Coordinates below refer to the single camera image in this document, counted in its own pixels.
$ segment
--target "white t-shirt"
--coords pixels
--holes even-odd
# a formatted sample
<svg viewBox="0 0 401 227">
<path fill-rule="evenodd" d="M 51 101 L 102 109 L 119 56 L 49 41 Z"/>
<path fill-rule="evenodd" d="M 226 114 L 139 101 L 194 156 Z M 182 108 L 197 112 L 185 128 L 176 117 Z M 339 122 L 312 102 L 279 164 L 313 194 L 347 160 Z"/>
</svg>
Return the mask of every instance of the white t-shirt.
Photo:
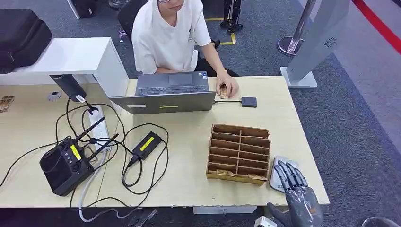
<svg viewBox="0 0 401 227">
<path fill-rule="evenodd" d="M 194 71 L 198 61 L 195 42 L 211 42 L 201 0 L 185 0 L 177 13 L 175 27 L 161 16 L 157 0 L 149 0 L 138 12 L 132 28 L 135 66 L 143 74 L 157 67 Z"/>
</svg>

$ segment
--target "red stripe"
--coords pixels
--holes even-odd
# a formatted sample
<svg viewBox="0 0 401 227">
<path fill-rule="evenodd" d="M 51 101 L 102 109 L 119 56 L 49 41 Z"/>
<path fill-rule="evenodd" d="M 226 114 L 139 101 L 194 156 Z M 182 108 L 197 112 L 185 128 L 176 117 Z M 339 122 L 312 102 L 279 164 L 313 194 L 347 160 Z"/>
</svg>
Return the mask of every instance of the red stripe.
<svg viewBox="0 0 401 227">
<path fill-rule="evenodd" d="M 401 40 L 394 34 L 383 21 L 363 2 L 363 0 L 352 0 L 356 7 L 362 12 L 366 19 L 382 34 L 382 36 L 401 54 Z"/>
</svg>

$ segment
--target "touchpad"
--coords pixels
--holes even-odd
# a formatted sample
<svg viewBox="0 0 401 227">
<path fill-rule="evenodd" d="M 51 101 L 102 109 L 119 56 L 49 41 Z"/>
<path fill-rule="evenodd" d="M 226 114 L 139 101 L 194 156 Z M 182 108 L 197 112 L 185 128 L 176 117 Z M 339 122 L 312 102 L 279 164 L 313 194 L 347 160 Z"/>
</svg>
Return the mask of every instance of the touchpad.
<svg viewBox="0 0 401 227">
<path fill-rule="evenodd" d="M 192 74 L 171 74 L 168 76 L 168 83 L 170 85 L 192 85 Z"/>
</svg>

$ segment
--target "white cable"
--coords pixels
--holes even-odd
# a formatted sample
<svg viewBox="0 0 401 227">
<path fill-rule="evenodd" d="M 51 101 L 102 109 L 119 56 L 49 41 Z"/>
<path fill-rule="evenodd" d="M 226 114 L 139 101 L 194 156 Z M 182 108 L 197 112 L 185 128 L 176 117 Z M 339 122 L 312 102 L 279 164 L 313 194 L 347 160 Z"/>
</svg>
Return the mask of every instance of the white cable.
<svg viewBox="0 0 401 227">
<path fill-rule="evenodd" d="M 103 157 L 102 157 L 102 160 L 100 161 L 100 164 L 99 164 L 99 166 L 101 166 L 104 162 L 105 162 L 105 160 L 106 160 L 106 157 L 107 157 L 107 151 L 102 151 L 103 153 L 104 153 L 104 155 L 103 155 Z M 85 195 L 86 195 L 86 193 L 87 193 L 87 190 L 88 190 L 88 188 L 89 188 L 89 185 L 90 185 L 90 183 L 93 181 L 93 179 L 96 177 L 96 175 L 97 175 L 97 173 L 99 172 L 99 170 L 101 169 L 102 167 L 100 167 L 100 168 L 98 168 L 94 173 L 93 173 L 93 175 L 90 177 L 90 179 L 88 180 L 88 182 L 86 183 L 86 185 L 85 185 L 85 187 L 84 187 L 84 190 L 82 191 L 82 194 L 81 194 L 81 198 L 79 199 L 79 217 L 81 218 L 81 220 L 83 221 L 83 222 L 86 222 L 86 223 L 89 223 L 89 222 L 91 222 L 91 221 L 93 221 L 93 220 L 95 220 L 97 217 L 99 217 L 100 215 L 102 215 L 102 214 L 104 214 L 104 213 L 106 213 L 106 212 L 109 212 L 109 211 L 111 211 L 111 210 L 114 210 L 115 212 L 116 212 L 116 216 L 118 217 L 118 218 L 126 218 L 126 217 L 128 217 L 130 214 L 132 214 L 134 211 L 136 211 L 137 209 L 134 209 L 134 210 L 132 210 L 131 212 L 129 212 L 127 215 L 124 215 L 124 216 L 120 216 L 120 214 L 118 213 L 118 211 L 116 210 L 116 209 L 108 209 L 108 210 L 104 210 L 104 211 L 102 211 L 102 212 L 100 212 L 100 213 L 98 213 L 98 214 L 96 214 L 93 218 L 91 218 L 91 219 L 85 219 L 84 218 L 84 215 L 83 215 L 83 213 L 82 213 L 82 203 L 83 203 L 83 201 L 84 201 L 84 197 L 85 197 Z"/>
</svg>

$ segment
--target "black router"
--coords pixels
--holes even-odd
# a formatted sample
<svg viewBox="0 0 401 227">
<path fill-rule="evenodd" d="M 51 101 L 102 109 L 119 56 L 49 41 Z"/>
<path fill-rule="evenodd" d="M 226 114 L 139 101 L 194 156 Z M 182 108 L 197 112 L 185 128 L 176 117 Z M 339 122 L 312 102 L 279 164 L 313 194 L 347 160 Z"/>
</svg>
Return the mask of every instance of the black router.
<svg viewBox="0 0 401 227">
<path fill-rule="evenodd" d="M 79 147 L 78 141 L 104 119 L 105 117 L 101 118 L 75 139 L 66 137 L 43 155 L 39 162 L 40 167 L 54 194 L 66 196 L 86 180 L 94 172 L 94 168 L 89 161 L 118 136 L 118 134 L 114 135 L 92 155 L 85 157 L 84 149 Z"/>
</svg>

